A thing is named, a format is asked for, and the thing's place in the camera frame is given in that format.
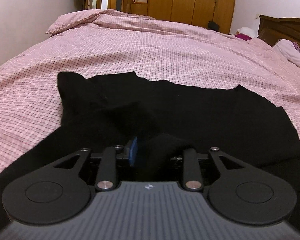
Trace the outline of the black garment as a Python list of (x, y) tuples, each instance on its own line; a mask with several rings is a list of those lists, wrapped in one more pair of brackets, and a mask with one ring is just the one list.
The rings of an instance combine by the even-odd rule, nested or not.
[(60, 72), (57, 87), (60, 128), (0, 173), (0, 228), (10, 221), (1, 197), (13, 180), (81, 148), (101, 150), (136, 138), (140, 174), (162, 176), (172, 157), (217, 146), (286, 180), (298, 197), (289, 221), (300, 231), (300, 139), (282, 107), (242, 86), (203, 89), (134, 72), (89, 79)]

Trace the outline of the pink checkered bed cover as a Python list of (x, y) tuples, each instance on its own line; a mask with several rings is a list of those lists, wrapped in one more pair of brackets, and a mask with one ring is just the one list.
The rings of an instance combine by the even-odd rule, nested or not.
[(202, 88), (237, 85), (285, 109), (300, 138), (300, 66), (258, 38), (115, 10), (59, 16), (50, 37), (0, 67), (0, 172), (57, 129), (57, 74), (135, 72)]

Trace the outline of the white purple items by bed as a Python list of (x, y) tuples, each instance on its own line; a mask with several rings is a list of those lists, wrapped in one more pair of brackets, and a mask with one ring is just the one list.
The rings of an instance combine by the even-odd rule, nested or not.
[(252, 38), (257, 38), (258, 34), (257, 34), (256, 31), (254, 31), (251, 28), (241, 27), (241, 28), (237, 29), (235, 37), (247, 41), (247, 40), (250, 40)]

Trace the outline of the black bag by wardrobe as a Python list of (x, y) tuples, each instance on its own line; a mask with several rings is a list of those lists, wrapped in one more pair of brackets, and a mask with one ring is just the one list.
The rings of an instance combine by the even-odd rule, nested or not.
[(213, 31), (219, 31), (220, 26), (214, 21), (209, 21), (207, 24), (207, 28)]

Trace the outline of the white pink pillow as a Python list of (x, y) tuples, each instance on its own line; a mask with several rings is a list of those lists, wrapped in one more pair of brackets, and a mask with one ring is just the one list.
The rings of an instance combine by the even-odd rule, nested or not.
[(288, 61), (300, 68), (300, 47), (295, 42), (281, 39), (277, 41), (273, 48)]

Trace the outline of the wooden headboard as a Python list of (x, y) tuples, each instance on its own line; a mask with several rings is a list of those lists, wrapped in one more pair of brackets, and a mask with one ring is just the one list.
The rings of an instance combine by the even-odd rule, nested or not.
[(274, 18), (260, 15), (258, 38), (270, 46), (280, 39), (296, 42), (300, 46), (300, 18)]

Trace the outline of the wooden wardrobe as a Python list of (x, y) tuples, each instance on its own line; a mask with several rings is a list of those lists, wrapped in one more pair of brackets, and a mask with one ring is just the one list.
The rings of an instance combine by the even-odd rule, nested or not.
[(123, 12), (203, 28), (214, 21), (224, 34), (230, 33), (234, 7), (235, 0), (148, 0), (143, 4), (123, 0)]

